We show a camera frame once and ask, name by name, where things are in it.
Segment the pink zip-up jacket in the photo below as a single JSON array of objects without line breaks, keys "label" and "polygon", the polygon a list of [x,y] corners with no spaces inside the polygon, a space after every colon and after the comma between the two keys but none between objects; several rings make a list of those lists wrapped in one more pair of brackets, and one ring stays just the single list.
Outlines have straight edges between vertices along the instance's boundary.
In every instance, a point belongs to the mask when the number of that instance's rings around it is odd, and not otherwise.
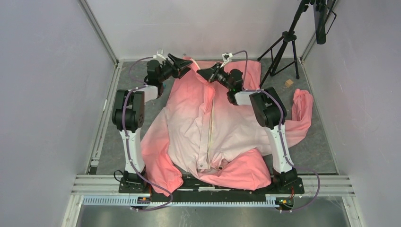
[{"label": "pink zip-up jacket", "polygon": [[[252,191],[273,182],[286,185],[296,180],[297,176],[273,175],[269,139],[253,108],[231,104],[227,88],[197,73],[215,63],[191,61],[191,70],[174,82],[166,106],[141,141],[152,188],[170,195],[182,186],[183,172],[209,184]],[[243,88],[259,89],[259,62],[236,61],[224,67],[228,73],[233,69],[245,71]],[[285,117],[288,148],[306,137],[313,103],[309,91],[295,90],[291,119]]]}]

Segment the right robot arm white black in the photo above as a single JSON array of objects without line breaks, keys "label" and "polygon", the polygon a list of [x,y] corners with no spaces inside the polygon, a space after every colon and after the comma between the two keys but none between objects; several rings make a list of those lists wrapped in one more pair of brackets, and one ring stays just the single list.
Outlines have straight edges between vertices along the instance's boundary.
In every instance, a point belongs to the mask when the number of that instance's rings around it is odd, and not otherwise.
[{"label": "right robot arm white black", "polygon": [[211,68],[197,70],[209,83],[218,82],[228,89],[227,98],[234,105],[249,105],[258,124],[265,130],[273,157],[273,187],[279,193],[285,193],[292,187],[289,176],[297,176],[297,171],[289,155],[285,135],[284,105],[273,88],[245,90],[243,89],[243,73],[233,69],[224,71],[221,64]]}]

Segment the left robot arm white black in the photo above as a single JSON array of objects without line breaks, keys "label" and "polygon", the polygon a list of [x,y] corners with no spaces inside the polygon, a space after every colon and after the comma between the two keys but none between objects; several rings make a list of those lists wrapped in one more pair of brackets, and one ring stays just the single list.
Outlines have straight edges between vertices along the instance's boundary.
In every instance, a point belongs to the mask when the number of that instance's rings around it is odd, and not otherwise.
[{"label": "left robot arm white black", "polygon": [[141,174],[145,163],[141,154],[140,132],[145,119],[145,103],[161,97],[164,82],[169,78],[180,79],[189,70],[191,60],[177,58],[172,54],[164,57],[157,54],[147,62],[147,74],[143,85],[131,90],[119,89],[115,95],[112,109],[112,122],[123,141],[125,155],[124,175],[131,179],[130,186],[136,192],[148,188],[148,179]]}]

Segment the small wooden block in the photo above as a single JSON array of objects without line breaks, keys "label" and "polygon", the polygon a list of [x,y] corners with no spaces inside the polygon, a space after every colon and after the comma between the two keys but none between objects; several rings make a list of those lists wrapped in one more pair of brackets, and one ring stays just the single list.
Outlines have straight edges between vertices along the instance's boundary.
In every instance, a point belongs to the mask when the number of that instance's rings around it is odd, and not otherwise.
[{"label": "small wooden block", "polygon": [[294,84],[294,82],[293,82],[291,79],[288,79],[288,80],[285,82],[285,86],[286,86],[287,88],[292,87],[293,84]]}]

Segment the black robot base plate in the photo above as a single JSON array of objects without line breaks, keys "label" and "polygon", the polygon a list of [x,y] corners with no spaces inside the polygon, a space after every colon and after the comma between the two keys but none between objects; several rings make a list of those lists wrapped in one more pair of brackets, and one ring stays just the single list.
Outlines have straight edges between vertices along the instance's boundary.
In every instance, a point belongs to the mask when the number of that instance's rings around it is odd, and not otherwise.
[{"label": "black robot base plate", "polygon": [[[157,193],[152,186],[137,178],[130,183],[125,179],[119,181],[119,193],[138,194],[139,197],[149,197],[151,201],[168,202],[171,197],[163,193]],[[172,202],[196,201],[263,201],[267,196],[283,196],[285,198],[296,194],[304,194],[304,184],[301,178],[284,186],[279,183],[271,183],[267,187],[257,190],[240,190],[220,186],[214,186],[202,182],[191,175],[183,176],[181,187],[172,192]]]}]

